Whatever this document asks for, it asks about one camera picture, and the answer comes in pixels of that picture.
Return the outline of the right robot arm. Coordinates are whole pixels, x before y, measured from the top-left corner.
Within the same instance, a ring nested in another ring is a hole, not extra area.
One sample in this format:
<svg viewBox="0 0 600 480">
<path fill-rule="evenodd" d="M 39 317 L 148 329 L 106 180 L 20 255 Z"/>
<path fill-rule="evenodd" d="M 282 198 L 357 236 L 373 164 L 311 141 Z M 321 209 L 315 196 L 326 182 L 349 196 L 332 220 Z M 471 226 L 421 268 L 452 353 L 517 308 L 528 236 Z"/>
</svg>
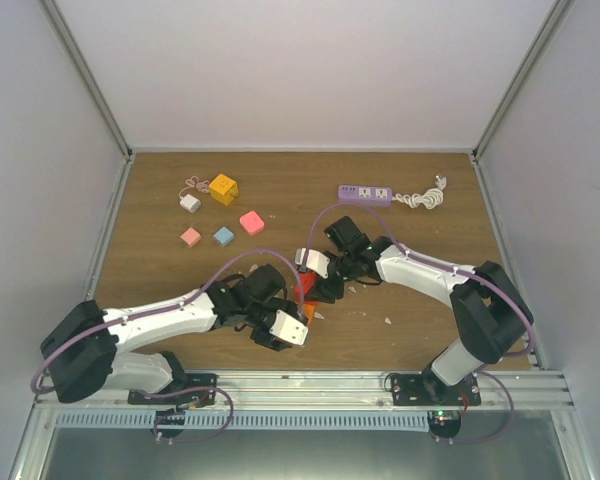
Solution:
<svg viewBox="0 0 600 480">
<path fill-rule="evenodd" d="M 427 401 L 444 405 L 459 385 L 486 365 L 513 355 L 522 336 L 533 350 L 534 318 L 519 291 L 497 263 L 460 265 L 415 252 L 391 234 L 370 240 L 355 222 L 344 216 L 327 227 L 334 252 L 310 247 L 297 250 L 301 272 L 312 272 L 314 283 L 304 297 L 333 304 L 342 299 L 348 282 L 367 277 L 372 284 L 399 285 L 424 294 L 452 311 L 457 339 L 419 374 L 417 385 Z"/>
</svg>

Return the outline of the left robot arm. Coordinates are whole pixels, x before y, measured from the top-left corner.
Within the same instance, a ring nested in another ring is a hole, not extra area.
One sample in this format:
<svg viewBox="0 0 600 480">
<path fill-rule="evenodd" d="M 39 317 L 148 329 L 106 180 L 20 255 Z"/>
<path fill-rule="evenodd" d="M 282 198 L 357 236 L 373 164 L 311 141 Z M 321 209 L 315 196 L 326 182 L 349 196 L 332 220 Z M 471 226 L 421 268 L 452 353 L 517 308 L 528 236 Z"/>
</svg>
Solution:
<svg viewBox="0 0 600 480">
<path fill-rule="evenodd" d="M 265 264 L 249 275 L 216 280 L 205 291 L 153 304 L 105 310 L 83 301 L 40 345 L 50 388 L 64 404 L 102 389 L 141 390 L 176 403 L 188 382 L 181 363 L 172 352 L 142 354 L 140 348 L 179 335 L 244 327 L 254 343 L 268 349 L 301 346 L 308 328 L 286 292 L 283 276 Z"/>
</svg>

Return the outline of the red cube socket adapter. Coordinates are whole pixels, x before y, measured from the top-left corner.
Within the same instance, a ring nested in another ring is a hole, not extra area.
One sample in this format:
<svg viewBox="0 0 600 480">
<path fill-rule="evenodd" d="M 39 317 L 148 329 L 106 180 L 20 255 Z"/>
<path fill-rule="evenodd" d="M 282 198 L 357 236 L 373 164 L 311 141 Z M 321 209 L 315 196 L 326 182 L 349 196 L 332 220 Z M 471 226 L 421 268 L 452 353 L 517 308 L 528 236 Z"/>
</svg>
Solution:
<svg viewBox="0 0 600 480">
<path fill-rule="evenodd" d="M 319 300 L 312 293 L 313 287 L 316 285 L 317 274 L 313 271 L 300 272 L 299 278 L 300 282 L 294 288 L 294 300 L 299 303 L 300 295 L 303 294 L 305 303 L 311 305 L 319 304 Z"/>
</svg>

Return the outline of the purple power strip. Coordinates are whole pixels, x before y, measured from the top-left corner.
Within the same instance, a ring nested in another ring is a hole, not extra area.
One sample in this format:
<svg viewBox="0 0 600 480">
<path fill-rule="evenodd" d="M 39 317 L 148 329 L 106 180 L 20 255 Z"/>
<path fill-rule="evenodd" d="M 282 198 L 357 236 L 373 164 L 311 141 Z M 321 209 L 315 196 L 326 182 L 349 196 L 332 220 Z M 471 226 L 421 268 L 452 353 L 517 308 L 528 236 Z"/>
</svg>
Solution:
<svg viewBox="0 0 600 480">
<path fill-rule="evenodd" d="M 388 187 L 342 184 L 337 188 L 339 202 L 351 202 L 372 207 L 389 207 L 393 191 Z"/>
</svg>

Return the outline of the blue USB charger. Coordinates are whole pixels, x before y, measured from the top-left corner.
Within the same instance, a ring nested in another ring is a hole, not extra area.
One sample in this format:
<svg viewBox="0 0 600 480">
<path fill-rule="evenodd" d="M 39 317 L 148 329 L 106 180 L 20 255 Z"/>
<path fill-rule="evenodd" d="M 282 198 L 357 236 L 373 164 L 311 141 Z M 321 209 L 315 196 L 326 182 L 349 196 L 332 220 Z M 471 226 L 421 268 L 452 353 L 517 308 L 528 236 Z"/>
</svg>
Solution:
<svg viewBox="0 0 600 480">
<path fill-rule="evenodd" d="M 234 240 L 234 233 L 228 227 L 223 226 L 213 234 L 213 238 L 218 245 L 226 247 Z"/>
</svg>

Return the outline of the white USB charger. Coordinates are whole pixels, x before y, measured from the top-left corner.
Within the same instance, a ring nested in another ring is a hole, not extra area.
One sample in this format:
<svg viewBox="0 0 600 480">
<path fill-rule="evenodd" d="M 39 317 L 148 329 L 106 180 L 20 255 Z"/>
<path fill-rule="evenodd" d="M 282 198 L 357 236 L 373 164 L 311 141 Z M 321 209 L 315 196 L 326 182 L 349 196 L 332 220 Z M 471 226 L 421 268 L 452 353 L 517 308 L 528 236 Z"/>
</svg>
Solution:
<svg viewBox="0 0 600 480">
<path fill-rule="evenodd" d="M 195 213 L 200 208 L 201 201 L 197 197 L 187 194 L 180 199 L 179 205 L 184 210 Z"/>
</svg>

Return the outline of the yellow cube socket adapter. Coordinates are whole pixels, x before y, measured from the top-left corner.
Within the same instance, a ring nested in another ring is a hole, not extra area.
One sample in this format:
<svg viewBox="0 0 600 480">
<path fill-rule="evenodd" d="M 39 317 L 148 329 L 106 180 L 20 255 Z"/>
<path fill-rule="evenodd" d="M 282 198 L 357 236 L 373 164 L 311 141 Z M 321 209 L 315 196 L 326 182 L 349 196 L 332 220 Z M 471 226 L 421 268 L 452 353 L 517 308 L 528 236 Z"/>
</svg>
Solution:
<svg viewBox="0 0 600 480">
<path fill-rule="evenodd" d="M 209 183 L 209 192 L 212 199 L 228 206 L 238 197 L 239 188 L 234 179 L 219 174 Z"/>
</svg>

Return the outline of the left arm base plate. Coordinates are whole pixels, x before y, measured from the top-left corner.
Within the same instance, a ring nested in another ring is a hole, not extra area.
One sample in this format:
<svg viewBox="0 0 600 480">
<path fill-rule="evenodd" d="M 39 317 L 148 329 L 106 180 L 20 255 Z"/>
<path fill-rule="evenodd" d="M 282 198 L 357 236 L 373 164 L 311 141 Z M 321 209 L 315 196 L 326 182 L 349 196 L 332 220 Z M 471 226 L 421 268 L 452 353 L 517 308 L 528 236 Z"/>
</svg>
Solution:
<svg viewBox="0 0 600 480">
<path fill-rule="evenodd" d="M 139 391 L 130 391 L 127 401 L 131 405 L 166 405 L 181 409 L 202 408 L 215 403 L 215 393 L 209 387 L 217 385 L 215 373 L 185 373 L 164 389 L 150 396 Z"/>
</svg>

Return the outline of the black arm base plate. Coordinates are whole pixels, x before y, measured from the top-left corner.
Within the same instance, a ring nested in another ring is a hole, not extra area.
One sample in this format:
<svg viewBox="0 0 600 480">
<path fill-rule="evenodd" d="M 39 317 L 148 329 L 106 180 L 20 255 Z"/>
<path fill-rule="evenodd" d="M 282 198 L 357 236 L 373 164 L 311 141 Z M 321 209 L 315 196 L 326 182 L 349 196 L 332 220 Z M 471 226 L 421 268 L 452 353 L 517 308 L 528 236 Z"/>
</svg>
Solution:
<svg viewBox="0 0 600 480">
<path fill-rule="evenodd" d="M 387 374 L 383 387 L 391 394 L 394 406 L 463 407 L 481 404 L 475 378 L 448 386 L 431 372 Z"/>
</svg>

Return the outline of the large pink plug adapter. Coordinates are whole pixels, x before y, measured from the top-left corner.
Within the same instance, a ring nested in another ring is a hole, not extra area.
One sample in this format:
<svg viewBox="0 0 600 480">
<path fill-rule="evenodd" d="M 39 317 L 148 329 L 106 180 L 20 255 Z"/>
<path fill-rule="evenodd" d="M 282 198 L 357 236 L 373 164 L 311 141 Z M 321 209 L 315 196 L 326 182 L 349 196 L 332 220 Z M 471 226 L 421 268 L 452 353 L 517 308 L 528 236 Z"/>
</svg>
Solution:
<svg viewBox="0 0 600 480">
<path fill-rule="evenodd" d="M 265 223 L 256 211 L 249 211 L 239 218 L 240 225 L 248 235 L 256 235 L 265 228 Z"/>
</svg>

